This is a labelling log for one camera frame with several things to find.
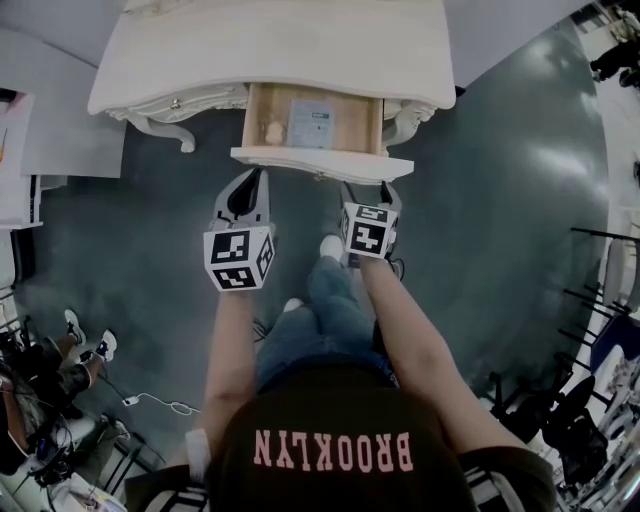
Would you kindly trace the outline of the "cream ornate dressing table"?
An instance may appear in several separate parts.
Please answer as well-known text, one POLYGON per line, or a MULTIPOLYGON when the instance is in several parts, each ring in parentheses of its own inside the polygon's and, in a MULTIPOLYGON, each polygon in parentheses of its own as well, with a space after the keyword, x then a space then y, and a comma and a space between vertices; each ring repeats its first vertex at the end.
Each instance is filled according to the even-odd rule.
MULTIPOLYGON (((398 125, 424 122, 456 101, 443 0, 126 0, 88 110, 232 83, 387 100, 398 125)), ((123 120, 195 148, 184 120, 123 120)))

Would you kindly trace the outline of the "pale paper booklet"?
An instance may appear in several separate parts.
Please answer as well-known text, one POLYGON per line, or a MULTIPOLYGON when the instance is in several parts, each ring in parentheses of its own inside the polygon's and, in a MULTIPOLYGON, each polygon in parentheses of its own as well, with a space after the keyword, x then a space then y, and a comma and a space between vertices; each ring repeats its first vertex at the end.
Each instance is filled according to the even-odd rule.
POLYGON ((334 109, 328 102, 293 100, 289 109, 287 145, 331 150, 334 121, 334 109))

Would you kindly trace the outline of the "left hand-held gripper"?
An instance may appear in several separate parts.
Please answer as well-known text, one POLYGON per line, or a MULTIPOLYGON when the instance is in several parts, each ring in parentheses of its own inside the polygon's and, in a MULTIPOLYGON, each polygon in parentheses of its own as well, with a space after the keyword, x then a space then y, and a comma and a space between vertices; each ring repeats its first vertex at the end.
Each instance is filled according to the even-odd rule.
POLYGON ((203 234, 208 276, 219 292, 261 289, 276 255, 268 172, 253 168, 237 176, 217 196, 215 213, 203 234))

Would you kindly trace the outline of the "blue chair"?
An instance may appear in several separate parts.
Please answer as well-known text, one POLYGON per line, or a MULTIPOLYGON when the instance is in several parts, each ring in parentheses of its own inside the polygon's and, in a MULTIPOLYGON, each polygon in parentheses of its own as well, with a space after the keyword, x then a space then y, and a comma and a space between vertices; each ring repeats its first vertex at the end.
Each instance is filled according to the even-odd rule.
POLYGON ((640 356, 640 320, 617 315, 603 327, 591 347, 590 370, 595 373, 615 346, 627 360, 640 356))

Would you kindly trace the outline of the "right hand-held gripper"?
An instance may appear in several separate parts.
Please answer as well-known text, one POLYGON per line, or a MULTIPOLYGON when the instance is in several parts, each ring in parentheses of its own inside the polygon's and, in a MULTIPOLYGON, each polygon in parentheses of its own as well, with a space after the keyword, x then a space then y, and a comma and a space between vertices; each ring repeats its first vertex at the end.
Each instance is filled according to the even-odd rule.
POLYGON ((401 199, 392 184, 386 181, 381 184, 380 197, 380 207, 354 203, 351 185, 341 183, 340 237, 347 253, 347 265, 351 268, 359 267, 360 257, 387 259, 393 251, 401 199))

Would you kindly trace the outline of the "person's dark printed t-shirt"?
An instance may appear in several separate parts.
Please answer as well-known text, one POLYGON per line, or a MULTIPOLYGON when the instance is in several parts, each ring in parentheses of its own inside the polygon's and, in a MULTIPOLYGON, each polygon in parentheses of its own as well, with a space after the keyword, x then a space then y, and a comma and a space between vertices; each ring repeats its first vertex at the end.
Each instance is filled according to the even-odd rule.
POLYGON ((435 410, 381 372, 335 361, 276 378, 227 427, 202 477, 129 479, 128 512, 554 512, 529 450, 456 454, 435 410))

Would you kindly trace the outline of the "black office chair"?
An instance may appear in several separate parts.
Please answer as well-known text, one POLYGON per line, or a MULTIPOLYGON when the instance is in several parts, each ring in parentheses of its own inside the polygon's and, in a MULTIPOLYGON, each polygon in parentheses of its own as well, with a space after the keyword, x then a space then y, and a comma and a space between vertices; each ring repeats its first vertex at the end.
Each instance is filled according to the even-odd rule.
POLYGON ((609 401, 595 392, 592 375, 564 392, 562 388, 573 376, 572 365, 564 353, 555 354, 554 359, 556 369, 547 389, 536 390, 528 380, 520 379, 514 392, 504 397, 502 377, 490 373, 489 380, 495 385, 491 413, 524 443, 541 434, 559 453, 565 483, 584 485, 606 465, 608 448, 608 440, 594 423, 587 404, 592 397, 609 401))

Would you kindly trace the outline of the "person's left forearm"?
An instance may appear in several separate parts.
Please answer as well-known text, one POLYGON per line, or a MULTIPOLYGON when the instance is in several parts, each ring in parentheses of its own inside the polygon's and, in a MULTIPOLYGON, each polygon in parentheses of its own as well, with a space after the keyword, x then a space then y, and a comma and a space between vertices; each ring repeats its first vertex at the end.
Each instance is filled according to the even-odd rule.
POLYGON ((234 415, 256 393, 254 293, 224 292, 215 315, 199 425, 212 450, 234 415))

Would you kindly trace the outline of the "large cream drawer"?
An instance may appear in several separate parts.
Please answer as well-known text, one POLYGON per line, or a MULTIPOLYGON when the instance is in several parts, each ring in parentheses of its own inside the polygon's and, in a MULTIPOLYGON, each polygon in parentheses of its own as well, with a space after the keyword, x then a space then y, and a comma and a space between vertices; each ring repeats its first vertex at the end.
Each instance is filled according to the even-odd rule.
POLYGON ((409 160, 388 156, 382 144, 383 101, 289 84, 253 83, 245 112, 242 143, 231 157, 247 165, 289 168, 359 185, 392 182, 414 171, 409 160), (291 102, 326 101, 334 109, 333 148, 287 145, 291 102), (281 146, 264 141, 265 127, 279 121, 286 129, 281 146))

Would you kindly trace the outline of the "small cream drawer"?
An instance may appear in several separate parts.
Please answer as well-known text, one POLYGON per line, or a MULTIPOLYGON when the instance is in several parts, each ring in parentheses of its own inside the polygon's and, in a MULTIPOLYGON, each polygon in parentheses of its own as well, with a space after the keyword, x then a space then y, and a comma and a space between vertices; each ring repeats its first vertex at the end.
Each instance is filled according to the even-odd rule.
POLYGON ((245 109, 247 100, 248 89, 243 83, 221 84, 172 93, 107 113, 118 120, 138 115, 161 123, 177 123, 209 109, 245 109))

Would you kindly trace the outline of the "person's blue jeans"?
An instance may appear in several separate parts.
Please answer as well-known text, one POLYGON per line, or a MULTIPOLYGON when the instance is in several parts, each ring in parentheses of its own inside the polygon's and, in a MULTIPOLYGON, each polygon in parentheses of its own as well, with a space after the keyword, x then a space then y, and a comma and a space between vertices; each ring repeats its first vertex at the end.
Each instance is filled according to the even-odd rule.
POLYGON ((298 370, 348 365, 371 370, 385 386, 395 378, 374 349, 374 321, 361 310, 351 276, 335 258, 322 256, 308 278, 309 302, 283 312, 257 353, 258 389, 265 391, 298 370))

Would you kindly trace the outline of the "person's right forearm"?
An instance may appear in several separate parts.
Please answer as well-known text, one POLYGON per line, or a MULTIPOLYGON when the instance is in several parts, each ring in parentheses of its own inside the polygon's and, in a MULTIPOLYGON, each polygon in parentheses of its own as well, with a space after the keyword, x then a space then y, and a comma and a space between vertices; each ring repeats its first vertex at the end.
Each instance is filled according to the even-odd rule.
POLYGON ((445 339, 391 266, 362 257, 360 269, 400 387, 434 409, 452 450, 524 449, 466 384, 445 339))

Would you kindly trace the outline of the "white fabric piece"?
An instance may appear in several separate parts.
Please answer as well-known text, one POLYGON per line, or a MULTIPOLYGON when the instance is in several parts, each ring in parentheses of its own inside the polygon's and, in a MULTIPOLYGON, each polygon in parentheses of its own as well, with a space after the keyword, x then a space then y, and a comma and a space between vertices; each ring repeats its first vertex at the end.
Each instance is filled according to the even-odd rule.
POLYGON ((204 429, 194 429, 185 434, 185 451, 191 479, 203 483, 211 461, 208 437, 204 429))

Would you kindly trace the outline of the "grey chair with black legs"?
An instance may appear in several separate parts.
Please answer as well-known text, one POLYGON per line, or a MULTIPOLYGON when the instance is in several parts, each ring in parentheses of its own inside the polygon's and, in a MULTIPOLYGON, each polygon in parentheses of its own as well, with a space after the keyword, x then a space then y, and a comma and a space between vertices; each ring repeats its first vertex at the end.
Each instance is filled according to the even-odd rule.
POLYGON ((595 291, 595 294, 601 293, 600 304, 605 308, 624 314, 636 313, 640 309, 640 237, 578 227, 572 227, 571 230, 610 241, 606 253, 603 283, 595 291), (624 294, 624 277, 629 248, 635 250, 635 270, 630 291, 628 294, 624 294))

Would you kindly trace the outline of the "white shelf cabinet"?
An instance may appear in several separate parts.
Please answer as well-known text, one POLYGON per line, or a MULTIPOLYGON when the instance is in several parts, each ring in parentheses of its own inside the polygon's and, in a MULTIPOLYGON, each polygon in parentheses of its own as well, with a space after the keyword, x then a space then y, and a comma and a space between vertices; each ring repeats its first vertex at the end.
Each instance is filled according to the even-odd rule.
POLYGON ((5 128, 0 230, 40 226, 42 192, 71 177, 120 177, 125 127, 109 117, 20 93, 0 103, 0 136, 5 128))

